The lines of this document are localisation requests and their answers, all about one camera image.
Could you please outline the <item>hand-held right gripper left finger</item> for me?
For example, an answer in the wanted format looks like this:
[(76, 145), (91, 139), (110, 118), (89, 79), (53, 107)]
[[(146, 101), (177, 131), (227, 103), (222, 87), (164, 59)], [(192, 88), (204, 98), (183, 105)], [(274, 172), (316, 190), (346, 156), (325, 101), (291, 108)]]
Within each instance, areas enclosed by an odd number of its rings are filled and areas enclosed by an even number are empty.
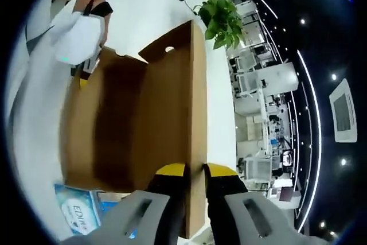
[(123, 198), (103, 217), (101, 244), (176, 244), (186, 190), (185, 164), (158, 169), (145, 190)]

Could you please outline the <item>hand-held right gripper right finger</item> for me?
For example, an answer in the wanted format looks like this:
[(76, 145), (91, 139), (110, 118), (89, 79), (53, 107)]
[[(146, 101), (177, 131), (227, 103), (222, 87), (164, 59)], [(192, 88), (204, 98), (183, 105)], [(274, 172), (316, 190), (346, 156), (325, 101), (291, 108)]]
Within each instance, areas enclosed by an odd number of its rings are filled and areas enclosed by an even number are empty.
[(250, 192), (227, 166), (204, 165), (208, 216), (216, 244), (289, 244), (282, 211), (261, 193)]

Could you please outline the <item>person's left hand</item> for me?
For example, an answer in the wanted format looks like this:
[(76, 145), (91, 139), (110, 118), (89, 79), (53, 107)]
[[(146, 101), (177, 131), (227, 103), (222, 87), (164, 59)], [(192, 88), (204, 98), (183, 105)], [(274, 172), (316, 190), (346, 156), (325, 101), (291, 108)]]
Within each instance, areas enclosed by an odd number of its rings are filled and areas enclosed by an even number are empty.
[[(105, 1), (106, 0), (94, 0), (94, 3), (93, 3), (92, 7), (95, 7), (98, 4), (103, 3)], [(73, 11), (84, 11), (84, 9), (86, 8), (86, 6), (88, 5), (89, 2), (90, 2), (90, 0), (76, 0)], [(111, 18), (111, 14), (104, 17), (105, 32), (104, 32), (104, 37), (101, 40), (100, 46), (103, 46), (107, 41), (108, 26), (109, 26), (109, 23), (110, 23), (110, 18)]]

